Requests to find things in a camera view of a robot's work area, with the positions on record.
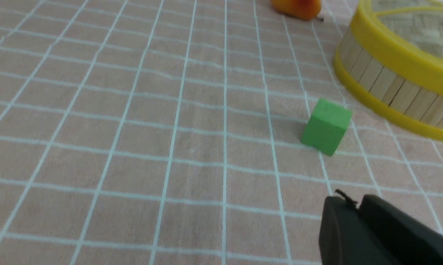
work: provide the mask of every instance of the green block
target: green block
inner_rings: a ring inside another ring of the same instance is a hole
[[[301,142],[332,156],[341,143],[351,122],[352,111],[325,99],[319,99]]]

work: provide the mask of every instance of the basket base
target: basket base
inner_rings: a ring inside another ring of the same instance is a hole
[[[429,126],[417,120],[414,120],[400,112],[388,107],[379,99],[373,97],[361,85],[359,85],[346,71],[339,58],[339,50],[333,59],[334,72],[344,87],[362,104],[371,109],[376,114],[382,116],[389,122],[421,136],[443,141],[443,129]]]

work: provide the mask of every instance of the yellow plastic rim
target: yellow plastic rim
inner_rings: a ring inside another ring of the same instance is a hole
[[[443,129],[439,129],[428,124],[422,123],[415,119],[412,119],[400,112],[388,107],[385,103],[381,102],[376,97],[373,97],[368,93],[361,85],[359,85],[346,71],[339,59],[339,51],[336,50],[333,62],[334,71],[339,81],[346,87],[346,89],[356,97],[362,104],[371,109],[376,114],[384,117],[388,121],[397,126],[400,126],[412,133],[419,134],[421,136],[443,141]]]
[[[361,46],[396,74],[443,96],[443,59],[423,52],[391,32],[377,15],[398,11],[435,10],[441,7],[408,7],[374,13],[371,0],[361,0],[351,21],[351,31]]]

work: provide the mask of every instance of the green cube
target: green cube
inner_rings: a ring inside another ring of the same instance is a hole
[[[341,143],[351,122],[352,111],[324,99],[319,99],[301,142],[332,156]]]

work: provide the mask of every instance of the woven basket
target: woven basket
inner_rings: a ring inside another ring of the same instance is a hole
[[[443,3],[362,0],[334,68],[378,114],[443,141]]]

